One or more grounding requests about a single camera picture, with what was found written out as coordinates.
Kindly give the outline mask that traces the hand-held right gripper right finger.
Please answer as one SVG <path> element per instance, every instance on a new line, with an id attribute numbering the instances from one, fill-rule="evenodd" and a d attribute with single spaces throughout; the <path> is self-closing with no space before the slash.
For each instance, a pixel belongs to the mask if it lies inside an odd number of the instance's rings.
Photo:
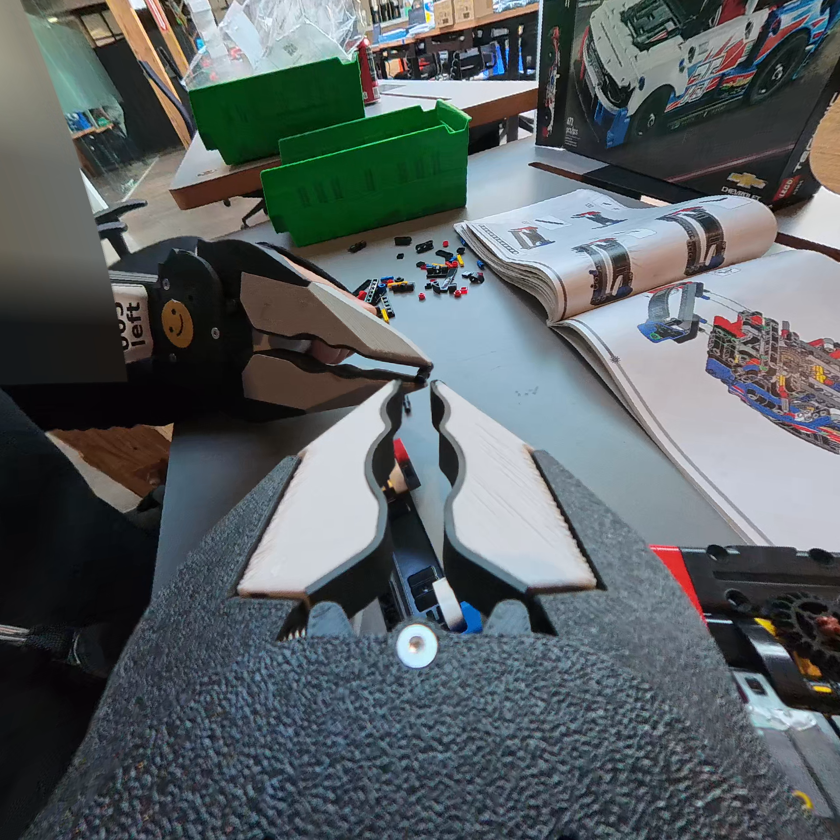
<path id="1" fill-rule="evenodd" d="M 488 616 L 499 602 L 594 590 L 598 580 L 535 451 L 441 381 L 431 384 L 444 503 L 444 573 Z"/>

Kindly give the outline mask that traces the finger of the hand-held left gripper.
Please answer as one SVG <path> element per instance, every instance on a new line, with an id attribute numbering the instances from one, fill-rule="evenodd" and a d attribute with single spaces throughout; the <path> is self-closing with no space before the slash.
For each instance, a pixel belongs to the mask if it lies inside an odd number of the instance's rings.
<path id="1" fill-rule="evenodd" d="M 333 286 L 244 272 L 240 302 L 254 330 L 270 338 L 317 340 L 370 361 L 414 366 L 417 372 L 434 367 L 412 341 Z"/>
<path id="2" fill-rule="evenodd" d="M 364 369 L 325 364 L 304 353 L 264 352 L 253 354 L 242 373 L 245 397 L 304 413 L 360 405 L 390 382 L 413 392 L 424 386 L 424 369 Z"/>

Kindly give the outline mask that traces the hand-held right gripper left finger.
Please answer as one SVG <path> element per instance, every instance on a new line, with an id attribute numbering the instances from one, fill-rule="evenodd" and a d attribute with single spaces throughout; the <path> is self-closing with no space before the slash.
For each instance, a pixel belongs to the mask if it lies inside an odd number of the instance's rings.
<path id="1" fill-rule="evenodd" d="M 239 596 L 335 602 L 351 617 L 386 590 L 392 549 L 382 488 L 402 414 L 401 386 L 385 385 L 299 453 Z"/>

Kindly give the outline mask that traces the small toy brick assembly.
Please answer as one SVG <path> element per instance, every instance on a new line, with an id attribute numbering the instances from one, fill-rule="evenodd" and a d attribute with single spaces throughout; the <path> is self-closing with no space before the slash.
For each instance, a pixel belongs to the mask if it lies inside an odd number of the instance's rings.
<path id="1" fill-rule="evenodd" d="M 413 491 L 421 482 L 402 440 L 393 440 L 395 464 L 383 486 L 392 537 L 392 572 L 379 597 L 385 629 L 426 620 L 455 634 L 480 634 L 481 614 L 459 602 L 416 509 Z"/>

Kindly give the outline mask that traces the pile of small brick pieces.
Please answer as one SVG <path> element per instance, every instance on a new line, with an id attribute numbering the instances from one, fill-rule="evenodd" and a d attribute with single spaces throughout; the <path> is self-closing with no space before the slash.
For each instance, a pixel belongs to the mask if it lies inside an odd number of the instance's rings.
<path id="1" fill-rule="evenodd" d="M 397 268 L 409 269 L 409 256 L 416 257 L 414 273 L 373 276 L 352 291 L 354 298 L 370 304 L 384 322 L 394 321 L 394 301 L 398 298 L 417 302 L 436 298 L 464 299 L 473 287 L 479 287 L 487 280 L 486 261 L 472 254 L 461 233 L 441 240 L 396 236 L 394 248 Z"/>

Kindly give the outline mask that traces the red black toy race car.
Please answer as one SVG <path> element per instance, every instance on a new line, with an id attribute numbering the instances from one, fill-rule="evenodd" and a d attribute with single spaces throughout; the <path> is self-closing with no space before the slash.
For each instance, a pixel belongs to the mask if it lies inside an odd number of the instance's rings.
<path id="1" fill-rule="evenodd" d="M 839 555 L 651 545 L 705 621 L 805 809 L 839 827 Z"/>

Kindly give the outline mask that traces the person's left forearm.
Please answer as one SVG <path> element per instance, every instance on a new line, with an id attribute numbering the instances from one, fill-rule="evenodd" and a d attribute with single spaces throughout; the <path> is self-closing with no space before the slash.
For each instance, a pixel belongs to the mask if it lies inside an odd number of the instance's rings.
<path id="1" fill-rule="evenodd" d="M 194 410 L 188 396 L 149 383 L 3 385 L 2 391 L 46 432 L 165 426 Z"/>

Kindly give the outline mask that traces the grey desk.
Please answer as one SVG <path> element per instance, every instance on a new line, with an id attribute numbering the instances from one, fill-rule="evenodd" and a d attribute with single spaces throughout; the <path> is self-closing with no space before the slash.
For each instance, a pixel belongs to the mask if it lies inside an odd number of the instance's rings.
<path id="1" fill-rule="evenodd" d="M 233 237 L 289 247 L 356 288 L 363 279 L 396 273 L 393 238 L 441 243 L 455 221 L 481 218 L 569 193 L 579 183 L 560 169 L 591 164 L 518 140 L 471 155 L 464 208 L 362 234 L 367 248 L 348 252 L 350 238 L 296 248 L 269 223 Z M 670 462 L 612 390 L 559 334 L 539 304 L 489 274 L 462 301 L 399 296 L 395 329 L 434 362 L 442 380 L 514 434 L 548 451 L 648 543 L 700 547 L 744 544 L 706 498 Z M 175 425 L 165 484 L 153 593 L 186 556 L 285 457 L 338 422 L 339 409 L 271 423 L 206 414 Z"/>

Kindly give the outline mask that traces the green storage bin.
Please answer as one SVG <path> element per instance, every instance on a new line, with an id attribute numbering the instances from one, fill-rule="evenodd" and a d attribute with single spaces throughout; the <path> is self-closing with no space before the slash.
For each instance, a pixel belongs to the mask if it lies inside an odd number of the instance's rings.
<path id="1" fill-rule="evenodd" d="M 329 58 L 189 92 L 204 146 L 226 165 L 276 156 L 279 141 L 364 117 L 356 58 Z"/>
<path id="2" fill-rule="evenodd" d="M 464 207 L 469 123 L 439 100 L 280 140 L 260 174 L 269 220 L 308 246 Z"/>

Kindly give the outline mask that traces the black office chair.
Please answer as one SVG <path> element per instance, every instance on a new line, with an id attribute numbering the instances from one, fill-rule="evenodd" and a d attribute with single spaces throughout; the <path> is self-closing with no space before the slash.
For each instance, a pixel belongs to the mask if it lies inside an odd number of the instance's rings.
<path id="1" fill-rule="evenodd" d="M 100 240 L 107 240 L 119 259 L 130 253 L 130 247 L 124 239 L 124 235 L 128 231 L 128 225 L 123 221 L 123 216 L 147 206 L 148 202 L 145 200 L 131 199 L 94 212 L 93 219 Z"/>

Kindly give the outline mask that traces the open instruction booklet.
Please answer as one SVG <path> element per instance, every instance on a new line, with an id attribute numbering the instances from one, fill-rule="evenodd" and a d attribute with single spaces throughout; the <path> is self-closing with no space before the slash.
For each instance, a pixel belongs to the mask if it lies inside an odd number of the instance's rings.
<path id="1" fill-rule="evenodd" d="M 748 543 L 838 552 L 839 266 L 732 195 L 577 190 L 459 222 Z"/>

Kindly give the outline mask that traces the red drink can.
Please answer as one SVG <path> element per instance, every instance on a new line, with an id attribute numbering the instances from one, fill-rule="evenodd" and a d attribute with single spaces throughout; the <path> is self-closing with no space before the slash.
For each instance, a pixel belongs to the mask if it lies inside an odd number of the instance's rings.
<path id="1" fill-rule="evenodd" d="M 371 43 L 363 37 L 355 48 L 355 55 L 360 69 L 360 84 L 364 106 L 370 107 L 381 99 L 380 84 L 376 75 Z"/>

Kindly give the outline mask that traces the person's black clothing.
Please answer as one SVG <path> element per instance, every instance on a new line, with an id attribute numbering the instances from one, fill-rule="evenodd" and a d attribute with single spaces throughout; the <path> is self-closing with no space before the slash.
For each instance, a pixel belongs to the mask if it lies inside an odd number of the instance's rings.
<path id="1" fill-rule="evenodd" d="M 1 406 L 2 624 L 100 627 L 115 660 L 150 602 L 163 489 L 121 512 L 5 392 Z M 66 656 L 2 642 L 2 838 L 19 838 L 45 806 L 105 683 Z"/>

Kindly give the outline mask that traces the clear plastic bags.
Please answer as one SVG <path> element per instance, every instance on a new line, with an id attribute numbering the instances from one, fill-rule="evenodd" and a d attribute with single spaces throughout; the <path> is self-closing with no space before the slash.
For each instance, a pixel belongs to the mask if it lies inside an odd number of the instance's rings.
<path id="1" fill-rule="evenodd" d="M 223 81 L 338 58 L 348 60 L 360 43 L 361 4 L 355 1 L 186 3 L 202 41 L 183 83 L 193 91 Z"/>

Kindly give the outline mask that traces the toy set box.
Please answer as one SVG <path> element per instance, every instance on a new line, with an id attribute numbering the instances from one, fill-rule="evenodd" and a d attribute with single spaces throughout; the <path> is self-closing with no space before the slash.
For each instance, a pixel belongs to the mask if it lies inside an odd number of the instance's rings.
<path id="1" fill-rule="evenodd" d="M 838 6 L 542 2 L 537 144 L 699 193 L 809 197 Z"/>

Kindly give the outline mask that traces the wooden post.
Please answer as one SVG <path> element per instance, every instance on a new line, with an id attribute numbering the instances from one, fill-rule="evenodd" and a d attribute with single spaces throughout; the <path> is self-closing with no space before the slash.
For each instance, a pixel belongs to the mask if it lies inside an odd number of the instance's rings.
<path id="1" fill-rule="evenodd" d="M 137 425 L 108 429 L 55 430 L 48 437 L 65 453 L 137 497 L 165 484 L 174 427 Z"/>

